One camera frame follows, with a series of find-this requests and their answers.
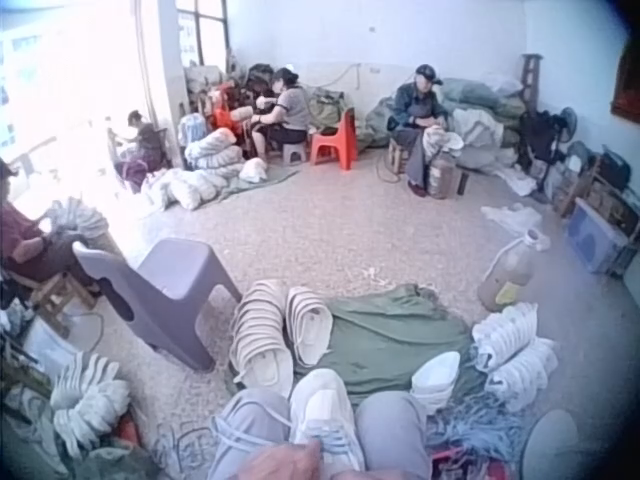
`window frame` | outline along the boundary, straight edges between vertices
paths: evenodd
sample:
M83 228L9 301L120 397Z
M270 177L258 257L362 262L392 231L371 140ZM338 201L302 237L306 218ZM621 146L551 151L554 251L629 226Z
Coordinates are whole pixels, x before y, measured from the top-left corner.
M207 18L210 20L216 20L222 23L224 27L224 49L229 50L229 26L227 24L227 0L220 0L222 3L222 18L215 17L213 15L204 15L200 13L199 4L200 2L206 2L208 0L194 0L194 11L191 10L183 10L178 8L178 13L184 13L187 15L193 16L196 25L196 50L198 52L198 64L204 65L204 56L202 54L202 38L200 36L200 19Z

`tiled floor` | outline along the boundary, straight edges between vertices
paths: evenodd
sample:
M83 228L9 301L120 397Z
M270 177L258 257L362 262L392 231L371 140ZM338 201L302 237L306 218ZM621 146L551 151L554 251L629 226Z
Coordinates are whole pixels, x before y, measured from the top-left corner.
M435 287L469 323L482 319L486 312L475 289L512 237L485 220L480 207L518 199L502 180L481 175L472 175L464 197L419 199L404 182L380 181L380 155L368 152L351 172L340 171L337 164L304 166L283 184L193 212L174 206L141 220L127 220L127 212L121 212L114 236L133 264L163 237L205 241L241 289L267 277L328 295L418 282ZM637 378L640 312L622 283L584 270L565 242L560 220L547 207L523 203L544 214L544 231L552 242L539 256L525 299L540 304L539 334L560 345L560 367L537 408L566 408L588 436L606 436L607 428L622 418L625 394ZM200 324L205 344L218 359L210 374L191 372L151 352L108 306L100 306L106 321L98 350L120 361L132 381L147 445L157 439L159 423L160 434L169 426L176 431L206 426L229 398L223 366L234 303L217 290L212 302L213 319ZM200 478L207 462L196 458L200 468L189 470L191 476Z

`plastic bottle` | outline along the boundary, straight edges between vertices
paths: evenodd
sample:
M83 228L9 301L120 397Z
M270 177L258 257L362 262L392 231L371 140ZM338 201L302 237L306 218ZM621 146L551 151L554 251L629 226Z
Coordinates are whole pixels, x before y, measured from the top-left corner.
M524 237L498 252L478 287L478 298L487 310L499 312L518 300L522 287L533 278L539 239L537 231L528 230Z
M430 196L438 200L447 198L452 190L455 166L453 161L447 157L445 154L438 155L438 158L434 159L429 167L427 191Z

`black cap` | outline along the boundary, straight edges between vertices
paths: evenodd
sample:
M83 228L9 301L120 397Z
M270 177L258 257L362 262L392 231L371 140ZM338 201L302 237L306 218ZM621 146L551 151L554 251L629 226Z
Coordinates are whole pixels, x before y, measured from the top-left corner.
M9 177L15 177L16 175L18 174L11 170L11 167L4 163L4 160L0 158L0 180L4 180Z
M442 85L442 80L438 78L435 69L431 65L427 65L426 63L424 65L420 65L416 68L416 74L422 75L434 85Z

